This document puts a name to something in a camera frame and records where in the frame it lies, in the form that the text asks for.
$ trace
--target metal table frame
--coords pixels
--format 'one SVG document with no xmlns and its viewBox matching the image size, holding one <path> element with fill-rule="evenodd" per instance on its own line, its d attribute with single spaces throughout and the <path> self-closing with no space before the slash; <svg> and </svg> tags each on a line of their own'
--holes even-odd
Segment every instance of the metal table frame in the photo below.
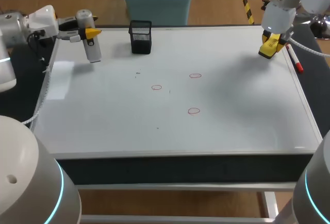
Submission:
<svg viewBox="0 0 330 224">
<path fill-rule="evenodd" d="M 263 209 L 267 218 L 195 217 L 195 216 L 132 216 L 82 215 L 80 223 L 200 223 L 200 224 L 259 224 L 294 223 L 291 200 L 278 213 L 274 191 L 293 191 L 295 183 L 256 184 L 113 184 L 77 185 L 78 189 L 112 190 L 205 190 L 205 191 L 261 191 Z"/>
</svg>

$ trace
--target wooden floor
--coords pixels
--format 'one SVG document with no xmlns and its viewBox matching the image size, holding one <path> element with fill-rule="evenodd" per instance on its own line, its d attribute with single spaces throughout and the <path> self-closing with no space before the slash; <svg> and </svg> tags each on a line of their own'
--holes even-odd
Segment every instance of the wooden floor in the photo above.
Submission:
<svg viewBox="0 0 330 224">
<path fill-rule="evenodd" d="M 261 0 L 248 0 L 255 23 L 261 23 Z M 129 24 L 125 0 L 0 0 L 2 10 L 24 13 L 53 5 L 59 17 L 72 16 L 78 9 L 90 9 L 97 24 Z M 248 24 L 242 0 L 192 0 L 189 24 Z M 319 41 L 330 54 L 330 41 Z M 81 190 L 83 214 L 174 215 L 261 217 L 260 195 L 256 192 Z M 292 193 L 277 193 L 281 209 Z"/>
</svg>

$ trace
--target black mesh pen holder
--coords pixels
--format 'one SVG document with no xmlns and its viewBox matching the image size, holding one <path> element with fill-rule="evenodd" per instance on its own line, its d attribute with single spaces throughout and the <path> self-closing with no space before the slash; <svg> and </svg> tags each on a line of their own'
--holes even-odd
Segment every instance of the black mesh pen holder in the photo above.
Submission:
<svg viewBox="0 0 330 224">
<path fill-rule="evenodd" d="M 132 20 L 129 25 L 130 44 L 133 54 L 150 54 L 151 21 Z"/>
</svg>

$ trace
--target red marker circle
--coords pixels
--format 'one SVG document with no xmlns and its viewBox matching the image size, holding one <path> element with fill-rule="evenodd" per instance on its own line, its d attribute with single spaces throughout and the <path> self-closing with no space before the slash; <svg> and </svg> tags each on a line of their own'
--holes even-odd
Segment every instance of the red marker circle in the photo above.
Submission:
<svg viewBox="0 0 330 224">
<path fill-rule="evenodd" d="M 158 91 L 158 90 L 160 90 L 161 88 L 162 88 L 161 85 L 154 85 L 154 86 L 151 87 L 151 89 L 153 89 L 153 90 L 155 90 L 155 91 Z"/>
<path fill-rule="evenodd" d="M 194 115 L 194 114 L 197 114 L 197 113 L 199 113 L 199 112 L 201 112 L 201 110 L 198 109 L 198 108 L 190 108 L 190 109 L 188 110 L 188 114 L 190 114 L 190 115 Z"/>
<path fill-rule="evenodd" d="M 202 75 L 200 73 L 192 73 L 192 74 L 189 75 L 189 77 L 191 77 L 191 78 L 200 78 L 200 77 L 202 77 Z"/>
</svg>

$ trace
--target whiteboard surface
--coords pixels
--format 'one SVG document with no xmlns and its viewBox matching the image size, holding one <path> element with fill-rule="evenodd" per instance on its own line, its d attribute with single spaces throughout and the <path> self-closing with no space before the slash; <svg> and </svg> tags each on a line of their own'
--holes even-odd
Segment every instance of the whiteboard surface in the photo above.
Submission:
<svg viewBox="0 0 330 224">
<path fill-rule="evenodd" d="M 262 31 L 153 29 L 151 54 L 134 55 L 128 29 L 104 29 L 92 64 L 57 41 L 34 133 L 55 158 L 312 153 L 322 138 L 290 58 L 259 56 Z"/>
</svg>

